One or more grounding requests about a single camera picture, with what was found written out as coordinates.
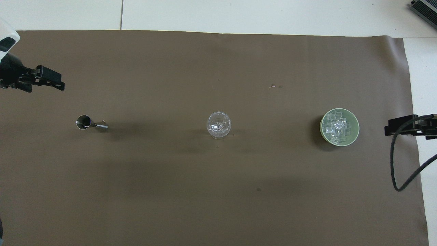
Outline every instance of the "clear glass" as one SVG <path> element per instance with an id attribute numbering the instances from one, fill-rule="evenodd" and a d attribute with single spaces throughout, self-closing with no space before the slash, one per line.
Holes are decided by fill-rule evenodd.
<path id="1" fill-rule="evenodd" d="M 213 138 L 223 138 L 231 130 L 231 119 L 223 112 L 212 113 L 208 119 L 207 129 Z"/>

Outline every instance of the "robotic arm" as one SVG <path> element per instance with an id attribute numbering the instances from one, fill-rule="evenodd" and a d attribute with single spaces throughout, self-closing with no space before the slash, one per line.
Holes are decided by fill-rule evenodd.
<path id="1" fill-rule="evenodd" d="M 63 91 L 61 74 L 45 66 L 27 68 L 9 50 L 20 40 L 18 33 L 0 18 L 0 88 L 32 92 L 32 85 L 47 85 Z"/>
<path id="2" fill-rule="evenodd" d="M 408 115 L 395 119 L 388 120 L 388 126 L 384 128 L 386 136 L 393 135 L 392 143 L 390 145 L 390 171 L 392 175 L 393 187 L 396 191 L 403 191 L 408 184 L 422 171 L 437 160 L 437 155 L 432 156 L 426 162 L 424 162 L 418 169 L 416 169 L 410 177 L 404 182 L 403 185 L 398 187 L 395 178 L 394 168 L 394 149 L 396 138 L 400 134 L 411 134 L 413 136 L 425 136 L 427 140 L 437 138 L 437 114 L 430 115 Z"/>

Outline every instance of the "metal jigger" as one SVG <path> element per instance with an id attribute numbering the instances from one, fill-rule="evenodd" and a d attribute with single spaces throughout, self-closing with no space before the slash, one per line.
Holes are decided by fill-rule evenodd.
<path id="1" fill-rule="evenodd" d="M 104 120 L 98 123 L 94 123 L 88 115 L 81 115 L 76 120 L 76 125 L 81 130 L 86 130 L 90 127 L 95 127 L 101 132 L 106 132 L 108 130 L 108 125 Z"/>

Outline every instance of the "bowl of ice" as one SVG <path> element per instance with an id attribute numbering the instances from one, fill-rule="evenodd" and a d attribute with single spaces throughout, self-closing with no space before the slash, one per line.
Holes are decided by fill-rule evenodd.
<path id="1" fill-rule="evenodd" d="M 355 115 L 347 109 L 331 109 L 320 121 L 320 133 L 328 143 L 335 146 L 348 146 L 360 132 Z"/>

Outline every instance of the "black cable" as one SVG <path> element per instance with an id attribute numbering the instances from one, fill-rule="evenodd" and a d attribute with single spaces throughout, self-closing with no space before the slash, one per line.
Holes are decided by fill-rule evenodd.
<path id="1" fill-rule="evenodd" d="M 402 130 L 405 129 L 405 127 L 407 127 L 409 124 L 412 124 L 413 122 L 417 121 L 417 120 L 421 120 L 421 119 L 432 119 L 434 118 L 434 115 L 430 114 L 430 115 L 424 115 L 424 116 L 419 116 L 417 118 L 413 118 L 408 120 L 407 122 L 403 123 L 395 132 L 395 134 L 393 135 L 392 138 L 392 144 L 390 145 L 390 170 L 392 173 L 392 182 L 393 182 L 393 187 L 395 188 L 396 191 L 402 191 L 404 190 L 408 184 L 410 184 L 410 182 L 422 171 L 425 169 L 425 167 L 427 167 L 429 164 L 431 164 L 433 161 L 435 161 L 437 159 L 437 154 L 434 155 L 433 157 L 429 158 L 426 162 L 424 162 L 418 169 L 416 169 L 416 171 L 414 171 L 412 173 L 412 175 L 405 181 L 405 183 L 398 188 L 398 185 L 396 184 L 396 179 L 395 179 L 395 169 L 393 166 L 393 155 L 394 155 L 394 149 L 395 149 L 395 141 L 396 138 L 398 137 L 399 133 L 402 132 Z"/>

